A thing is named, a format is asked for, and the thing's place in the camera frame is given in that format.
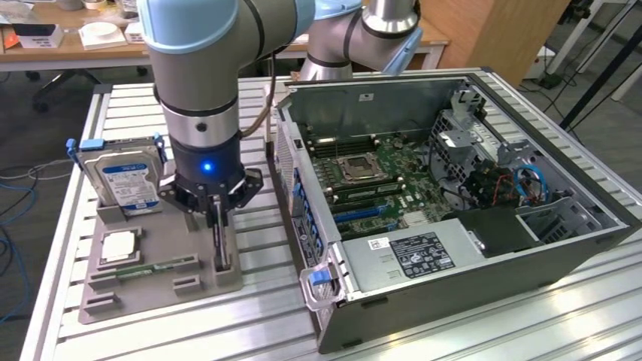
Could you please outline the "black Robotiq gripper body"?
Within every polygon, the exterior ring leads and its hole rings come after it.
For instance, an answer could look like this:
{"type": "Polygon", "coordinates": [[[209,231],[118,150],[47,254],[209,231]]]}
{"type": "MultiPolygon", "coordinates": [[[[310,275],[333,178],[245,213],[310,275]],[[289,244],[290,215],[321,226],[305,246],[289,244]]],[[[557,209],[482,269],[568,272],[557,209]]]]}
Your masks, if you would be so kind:
{"type": "Polygon", "coordinates": [[[195,184],[226,183],[233,187],[245,177],[240,135],[216,147],[190,146],[173,138],[173,154],[178,174],[195,184]]]}

